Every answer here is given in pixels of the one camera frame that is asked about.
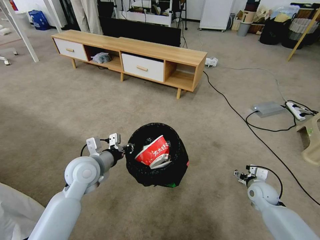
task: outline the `wooden tv stand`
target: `wooden tv stand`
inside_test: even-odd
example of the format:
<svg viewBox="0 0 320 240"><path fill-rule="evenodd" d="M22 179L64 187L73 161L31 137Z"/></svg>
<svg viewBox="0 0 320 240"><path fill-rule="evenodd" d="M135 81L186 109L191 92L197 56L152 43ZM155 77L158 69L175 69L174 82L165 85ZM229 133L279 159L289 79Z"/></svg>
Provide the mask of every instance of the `wooden tv stand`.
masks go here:
<svg viewBox="0 0 320 240"><path fill-rule="evenodd" d="M130 38L114 38L92 33L68 30L52 35L60 55L106 67L124 74L143 78L193 92L198 85L207 53L191 49L172 47ZM91 60L99 52L108 52L112 61L95 63Z"/></svg>

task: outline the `gray box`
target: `gray box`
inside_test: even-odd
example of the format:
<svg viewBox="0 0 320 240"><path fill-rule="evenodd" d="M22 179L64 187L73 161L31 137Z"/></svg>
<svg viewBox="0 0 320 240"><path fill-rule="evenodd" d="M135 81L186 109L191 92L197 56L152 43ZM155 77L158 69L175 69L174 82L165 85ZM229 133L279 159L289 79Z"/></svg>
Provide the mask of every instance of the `gray box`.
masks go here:
<svg viewBox="0 0 320 240"><path fill-rule="evenodd" d="M253 105L251 108L253 111L258 111L257 115L261 118L269 117L286 111L284 107L275 102L264 102Z"/></svg>

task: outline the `white cabinet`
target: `white cabinet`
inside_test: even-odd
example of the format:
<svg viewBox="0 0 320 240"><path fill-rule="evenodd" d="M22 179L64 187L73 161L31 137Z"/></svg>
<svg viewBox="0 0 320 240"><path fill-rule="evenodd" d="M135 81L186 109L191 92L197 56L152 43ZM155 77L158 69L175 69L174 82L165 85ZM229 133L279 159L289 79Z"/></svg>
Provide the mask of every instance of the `white cabinet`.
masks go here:
<svg viewBox="0 0 320 240"><path fill-rule="evenodd" d="M200 29L226 30L234 0L205 0Z"/></svg>

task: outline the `white power adapter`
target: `white power adapter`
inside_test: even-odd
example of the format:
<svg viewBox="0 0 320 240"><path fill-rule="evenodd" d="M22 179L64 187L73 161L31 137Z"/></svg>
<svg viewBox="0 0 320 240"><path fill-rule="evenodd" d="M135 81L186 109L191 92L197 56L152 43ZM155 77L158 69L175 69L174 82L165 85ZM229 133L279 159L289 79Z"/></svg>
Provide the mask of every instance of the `white power adapter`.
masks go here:
<svg viewBox="0 0 320 240"><path fill-rule="evenodd" d="M206 58L205 65L207 66L207 68L209 68L209 67L215 67L217 63L218 63L218 59L211 57L211 58Z"/></svg>

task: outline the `drawer handle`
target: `drawer handle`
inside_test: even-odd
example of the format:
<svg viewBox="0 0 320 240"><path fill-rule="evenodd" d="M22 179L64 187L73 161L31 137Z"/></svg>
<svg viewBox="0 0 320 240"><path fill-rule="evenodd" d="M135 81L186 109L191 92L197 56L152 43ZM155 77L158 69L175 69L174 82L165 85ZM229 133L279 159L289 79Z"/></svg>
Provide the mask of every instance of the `drawer handle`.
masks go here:
<svg viewBox="0 0 320 240"><path fill-rule="evenodd" d="M145 72L147 72L147 71L148 71L148 69L147 69L147 68L141 67L141 66L139 66L139 65L137 65L137 68L138 68L138 69L140 69L140 70L142 70L142 71L145 71Z"/></svg>

